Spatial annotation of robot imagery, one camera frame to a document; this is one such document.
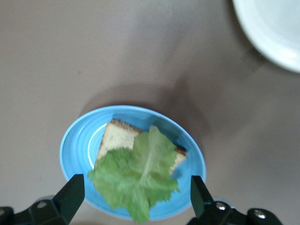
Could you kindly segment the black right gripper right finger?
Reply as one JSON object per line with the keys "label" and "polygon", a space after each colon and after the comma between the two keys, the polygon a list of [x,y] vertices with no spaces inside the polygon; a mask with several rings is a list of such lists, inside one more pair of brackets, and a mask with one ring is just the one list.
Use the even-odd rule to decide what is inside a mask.
{"label": "black right gripper right finger", "polygon": [[189,225],[280,225],[281,221],[266,209],[251,208],[242,214],[223,201],[215,201],[200,176],[191,177],[190,198],[195,217]]}

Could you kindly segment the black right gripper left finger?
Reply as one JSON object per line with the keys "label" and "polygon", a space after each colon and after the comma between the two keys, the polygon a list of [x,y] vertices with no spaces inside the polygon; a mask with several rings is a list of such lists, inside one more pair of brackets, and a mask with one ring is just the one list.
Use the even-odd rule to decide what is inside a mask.
{"label": "black right gripper left finger", "polygon": [[1,206],[2,225],[68,225],[85,198],[84,175],[75,174],[56,194],[36,200],[27,209],[15,213]]}

